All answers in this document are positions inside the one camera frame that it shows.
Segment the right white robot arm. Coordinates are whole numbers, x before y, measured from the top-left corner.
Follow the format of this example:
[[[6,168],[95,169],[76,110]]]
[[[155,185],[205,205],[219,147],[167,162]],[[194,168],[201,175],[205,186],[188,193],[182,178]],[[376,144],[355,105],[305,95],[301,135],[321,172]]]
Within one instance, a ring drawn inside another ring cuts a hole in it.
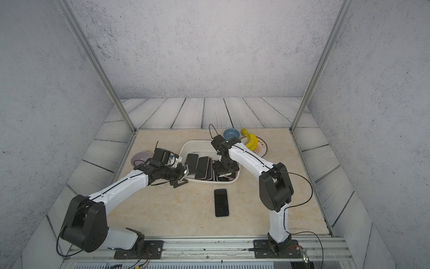
[[[236,137],[226,140],[217,135],[211,145],[219,156],[214,163],[216,177],[229,176],[239,172],[240,168],[248,170],[258,180],[260,200],[270,211],[269,240],[277,245],[288,242],[287,207],[294,190],[285,165],[264,160]]]

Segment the white plastic storage box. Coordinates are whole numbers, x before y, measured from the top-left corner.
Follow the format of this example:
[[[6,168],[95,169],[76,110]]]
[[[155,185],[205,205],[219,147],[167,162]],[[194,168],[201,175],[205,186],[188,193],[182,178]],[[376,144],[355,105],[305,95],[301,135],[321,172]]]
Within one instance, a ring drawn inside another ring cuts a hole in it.
[[[229,176],[221,177],[219,180],[218,177],[215,176],[213,171],[213,164],[215,161],[219,160],[219,156],[217,155],[217,151],[211,145],[211,141],[208,140],[191,140],[186,142],[179,156],[182,158],[182,163],[185,165],[187,161],[187,156],[189,154],[196,154],[198,158],[206,158],[209,160],[208,169],[207,169],[207,178],[206,179],[197,179],[195,174],[188,174],[185,179],[192,183],[199,184],[211,184],[211,185],[227,185],[235,183],[240,175],[240,172],[237,171],[235,173],[230,174]]]

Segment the right aluminium frame post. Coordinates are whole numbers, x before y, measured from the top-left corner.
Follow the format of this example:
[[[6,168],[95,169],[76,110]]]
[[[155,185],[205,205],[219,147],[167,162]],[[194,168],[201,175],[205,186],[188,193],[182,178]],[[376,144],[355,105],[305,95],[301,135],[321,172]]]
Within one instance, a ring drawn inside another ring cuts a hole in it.
[[[316,68],[313,72],[313,75],[311,77],[311,80],[308,84],[308,87],[302,97],[302,101],[300,103],[299,109],[296,113],[296,116],[292,122],[292,126],[290,128],[290,132],[294,133],[297,127],[299,126],[299,123],[301,121],[301,118],[306,110],[306,107],[308,106],[311,97],[313,93],[316,90],[317,84],[320,80],[320,77],[322,73],[324,72],[324,68],[327,65],[327,62],[329,60],[330,54],[335,47],[335,44],[338,40],[338,37],[340,35],[340,32],[342,30],[342,27],[344,23],[347,20],[348,14],[350,12],[350,9],[352,8],[353,0],[344,0],[342,2],[342,5],[340,7],[340,10],[338,12],[337,18],[334,22],[333,27],[331,28],[330,34],[328,36],[328,39],[326,41],[326,44],[324,46],[323,52],[319,58],[318,64],[316,65]]]

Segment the black phone cream case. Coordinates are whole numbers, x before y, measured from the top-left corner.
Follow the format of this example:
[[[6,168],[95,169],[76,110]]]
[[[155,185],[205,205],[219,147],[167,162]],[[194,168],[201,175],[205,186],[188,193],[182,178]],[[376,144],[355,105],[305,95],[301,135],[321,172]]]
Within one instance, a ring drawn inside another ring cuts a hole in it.
[[[185,164],[188,167],[188,172],[190,175],[197,173],[199,155],[198,154],[188,154]]]

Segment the black phone green case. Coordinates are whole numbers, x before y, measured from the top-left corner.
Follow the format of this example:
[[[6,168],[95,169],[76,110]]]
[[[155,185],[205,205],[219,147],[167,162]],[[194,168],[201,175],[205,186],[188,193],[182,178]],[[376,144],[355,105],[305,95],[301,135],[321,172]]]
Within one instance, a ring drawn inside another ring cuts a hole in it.
[[[216,217],[228,217],[230,215],[227,189],[215,189],[214,202]]]

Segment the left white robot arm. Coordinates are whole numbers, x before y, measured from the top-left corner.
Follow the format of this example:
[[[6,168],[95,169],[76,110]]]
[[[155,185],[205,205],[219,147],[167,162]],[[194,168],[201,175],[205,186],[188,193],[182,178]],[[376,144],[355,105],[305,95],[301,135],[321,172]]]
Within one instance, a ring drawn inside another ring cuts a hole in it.
[[[107,216],[131,195],[159,179],[166,180],[175,188],[186,184],[188,173],[189,167],[178,161],[162,165],[148,159],[101,191],[89,196],[77,195],[69,203],[58,239],[87,253],[107,248],[123,251],[127,258],[133,254],[145,254],[144,235],[131,228],[110,228]]]

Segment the round patterned plate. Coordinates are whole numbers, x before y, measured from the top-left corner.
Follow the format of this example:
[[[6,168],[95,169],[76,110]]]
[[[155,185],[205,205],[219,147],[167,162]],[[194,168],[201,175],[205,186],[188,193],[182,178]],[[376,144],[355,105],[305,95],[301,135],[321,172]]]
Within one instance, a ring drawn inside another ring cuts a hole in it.
[[[246,136],[241,137],[240,140],[249,150],[252,150],[253,153],[257,154],[257,156],[263,158],[268,152],[267,143],[253,134],[250,138],[252,139],[252,143],[249,142],[249,139]]]

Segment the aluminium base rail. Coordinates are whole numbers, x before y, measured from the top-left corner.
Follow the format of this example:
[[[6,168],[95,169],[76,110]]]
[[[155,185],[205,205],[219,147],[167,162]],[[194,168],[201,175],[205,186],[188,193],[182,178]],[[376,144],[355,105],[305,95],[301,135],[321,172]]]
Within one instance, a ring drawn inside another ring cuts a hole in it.
[[[163,244],[152,255],[116,260],[114,251],[100,249],[66,258],[63,269],[359,269],[346,240],[325,235],[298,235],[298,246],[284,258],[271,258],[258,236],[149,238]]]

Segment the blue ceramic bowl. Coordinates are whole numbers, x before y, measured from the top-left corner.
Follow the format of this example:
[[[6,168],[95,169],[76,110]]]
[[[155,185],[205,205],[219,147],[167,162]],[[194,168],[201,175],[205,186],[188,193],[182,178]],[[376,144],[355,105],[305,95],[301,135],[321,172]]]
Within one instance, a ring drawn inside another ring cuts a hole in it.
[[[229,128],[226,129],[223,132],[223,137],[225,140],[239,140],[240,139],[240,132],[237,129]]]

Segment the yellow banana toy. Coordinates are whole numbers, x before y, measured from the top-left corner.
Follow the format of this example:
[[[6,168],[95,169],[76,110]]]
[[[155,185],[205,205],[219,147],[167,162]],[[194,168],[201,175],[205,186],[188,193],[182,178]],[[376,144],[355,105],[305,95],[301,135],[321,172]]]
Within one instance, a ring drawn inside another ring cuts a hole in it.
[[[258,138],[256,135],[250,133],[247,129],[241,129],[240,133],[247,138],[247,144],[245,145],[250,151],[254,151],[258,145]]]

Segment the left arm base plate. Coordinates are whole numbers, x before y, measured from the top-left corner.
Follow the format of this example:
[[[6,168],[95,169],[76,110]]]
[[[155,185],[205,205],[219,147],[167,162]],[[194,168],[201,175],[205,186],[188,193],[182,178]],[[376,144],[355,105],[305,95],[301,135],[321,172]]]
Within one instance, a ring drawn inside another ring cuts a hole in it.
[[[139,241],[132,249],[116,249],[114,254],[115,260],[160,260],[162,255],[164,241]]]

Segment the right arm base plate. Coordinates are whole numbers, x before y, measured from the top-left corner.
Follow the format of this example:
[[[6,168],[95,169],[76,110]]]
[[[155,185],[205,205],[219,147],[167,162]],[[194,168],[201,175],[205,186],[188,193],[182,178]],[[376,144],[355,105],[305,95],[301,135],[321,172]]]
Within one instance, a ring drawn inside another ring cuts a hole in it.
[[[255,258],[290,258],[301,259],[302,251],[297,240],[287,239],[282,243],[273,240],[254,240],[253,248]]]

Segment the black phone in box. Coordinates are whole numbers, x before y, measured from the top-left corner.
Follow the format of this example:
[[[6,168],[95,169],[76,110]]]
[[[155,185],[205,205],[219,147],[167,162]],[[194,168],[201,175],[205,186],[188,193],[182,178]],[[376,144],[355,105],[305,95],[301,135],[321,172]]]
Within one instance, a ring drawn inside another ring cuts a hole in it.
[[[208,169],[209,169],[209,161],[210,161],[210,158],[207,156],[204,156],[204,157],[201,157],[198,159],[197,172],[195,175],[195,179],[198,179],[198,180],[207,179]]]

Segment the aluminium frame post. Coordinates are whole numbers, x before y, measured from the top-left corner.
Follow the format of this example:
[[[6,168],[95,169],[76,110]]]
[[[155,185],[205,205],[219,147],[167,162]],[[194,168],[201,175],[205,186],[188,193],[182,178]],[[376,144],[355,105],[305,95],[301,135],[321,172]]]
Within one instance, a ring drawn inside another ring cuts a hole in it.
[[[124,108],[124,105],[120,101],[120,98],[118,97],[118,94],[114,90],[114,87],[112,83],[110,82],[106,72],[104,71],[100,61],[98,60],[93,48],[91,47],[91,44],[89,43],[87,37],[85,36],[79,22],[77,21],[75,14],[73,13],[68,1],[66,0],[56,0],[55,1],[58,9],[60,10],[61,14],[63,15],[67,25],[69,26],[71,32],[75,36],[76,40],[78,41],[79,45],[81,46],[82,50],[84,51],[90,65],[94,69],[95,73],[97,74],[97,77],[103,84],[104,89],[106,90],[107,94],[111,98],[113,104],[117,108],[120,116],[124,119],[126,125],[131,130],[133,134],[136,133],[137,128],[131,121],[126,109]]]
[[[330,54],[335,47],[335,44],[338,40],[338,37],[340,35],[340,32],[342,30],[342,27],[344,23],[347,20],[348,14],[350,12],[350,9],[352,8],[353,0],[344,0],[342,2],[342,5],[340,7],[340,10],[338,12],[337,18],[334,22],[333,27],[331,28],[330,34],[328,36],[328,39],[326,41],[326,44],[324,46],[323,52],[319,58],[318,64],[316,65],[316,68],[313,72],[313,75],[311,77],[311,80],[308,84],[308,87],[302,97],[302,101],[300,103],[299,109],[296,113],[296,116],[292,122],[292,126],[290,128],[290,132],[294,133],[297,127],[299,126],[299,123],[301,121],[301,118],[306,110],[306,107],[308,106],[311,97],[313,93],[316,90],[317,84],[320,80],[320,77],[322,73],[324,72],[324,68],[327,65],[327,62],[329,60]]]

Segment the left aluminium frame post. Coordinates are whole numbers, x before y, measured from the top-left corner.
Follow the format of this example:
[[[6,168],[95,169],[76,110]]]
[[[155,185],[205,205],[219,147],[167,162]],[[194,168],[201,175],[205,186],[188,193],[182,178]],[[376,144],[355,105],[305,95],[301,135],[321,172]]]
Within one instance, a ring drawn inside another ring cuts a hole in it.
[[[126,125],[131,130],[133,134],[136,133],[137,128],[131,121],[126,109],[124,108],[124,105],[120,101],[120,98],[118,97],[118,94],[114,90],[114,87],[112,83],[110,82],[106,72],[104,71],[100,61],[98,60],[93,48],[91,47],[91,44],[89,43],[87,37],[85,36],[79,22],[77,21],[75,14],[73,13],[68,1],[66,0],[56,0],[55,1],[58,9],[60,10],[61,14],[63,15],[67,25],[69,26],[71,32],[75,36],[76,40],[78,41],[79,45],[81,46],[82,50],[84,51],[90,65],[94,69],[95,73],[97,74],[97,77],[103,84],[104,89],[106,90],[107,94],[111,98],[113,104],[117,108],[120,116],[124,119]]]

